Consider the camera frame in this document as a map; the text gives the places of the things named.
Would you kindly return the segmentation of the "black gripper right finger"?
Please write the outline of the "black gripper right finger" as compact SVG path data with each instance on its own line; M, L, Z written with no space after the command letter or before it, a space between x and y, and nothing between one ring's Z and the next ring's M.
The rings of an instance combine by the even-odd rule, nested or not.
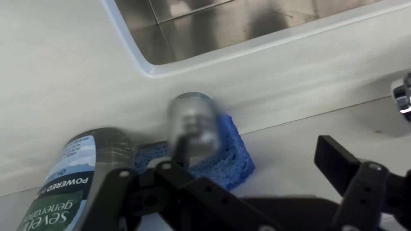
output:
M411 170L392 173L373 160L360 160L329 134L317 137L316 166L342 196L333 231L382 231L387 212L411 231Z

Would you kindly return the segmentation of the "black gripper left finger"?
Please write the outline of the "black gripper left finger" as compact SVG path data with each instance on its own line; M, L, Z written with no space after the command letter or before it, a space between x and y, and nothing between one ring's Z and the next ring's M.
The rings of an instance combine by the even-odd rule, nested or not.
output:
M82 231L136 231L157 212L175 231L283 231L280 223L208 178L188 171L188 137L180 134L171 160L139 174L118 167L105 174Z

